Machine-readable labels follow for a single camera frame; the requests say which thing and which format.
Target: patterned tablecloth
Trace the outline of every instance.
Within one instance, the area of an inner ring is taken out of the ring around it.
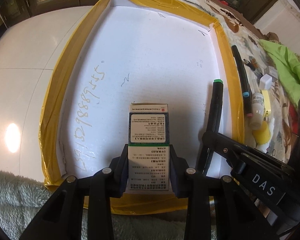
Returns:
[[[236,45],[242,59],[248,59],[262,74],[265,74],[267,66],[274,66],[272,59],[263,50],[259,39],[263,35],[249,23],[240,13],[223,5],[218,0],[181,0],[217,18],[221,23],[230,45]],[[257,75],[245,66],[251,91],[254,92],[253,79]],[[274,122],[273,136],[270,141],[268,152],[280,161],[288,162],[291,152],[291,132],[289,127],[288,100],[281,84],[276,81],[269,90],[271,102],[271,118]],[[251,130],[245,120],[245,143],[251,147],[256,146]]]

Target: white bottle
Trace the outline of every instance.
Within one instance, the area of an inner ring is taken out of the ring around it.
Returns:
[[[261,93],[254,93],[252,95],[252,117],[250,120],[250,128],[252,130],[259,130],[263,121],[263,114],[265,111],[264,98]]]

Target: gray plush rug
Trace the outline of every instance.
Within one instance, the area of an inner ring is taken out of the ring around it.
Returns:
[[[21,233],[51,196],[42,183],[0,171],[0,226],[11,240]],[[117,240],[182,240],[185,211],[154,216],[112,215]],[[82,239],[87,239],[87,211],[82,218]]]

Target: brown fabric trim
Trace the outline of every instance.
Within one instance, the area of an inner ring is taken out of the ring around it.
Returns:
[[[227,9],[229,12],[231,12],[236,18],[238,18],[241,23],[249,30],[251,31],[255,36],[257,36],[259,39],[264,39],[263,34],[258,30],[256,27],[253,26],[246,18],[243,17],[241,13],[236,11],[235,9],[221,3],[219,0],[210,0],[214,3],[216,3],[218,6],[220,6],[223,9]]]

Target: silver bolt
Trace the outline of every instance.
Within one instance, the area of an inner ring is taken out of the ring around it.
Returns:
[[[195,169],[194,168],[188,168],[188,169],[186,169],[186,173],[195,174]]]
[[[223,176],[222,179],[223,179],[223,181],[226,182],[226,183],[229,183],[229,182],[232,181],[232,178],[231,178],[230,176],[227,176],[227,175],[226,175],[226,176]]]
[[[111,168],[103,168],[102,169],[103,174],[109,174],[109,173],[111,173],[111,171],[112,171]]]
[[[76,177],[73,176],[73,175],[71,175],[71,176],[69,176],[69,177],[66,178],[66,181],[67,181],[68,183],[72,183],[72,182],[75,181],[75,179],[76,179]]]

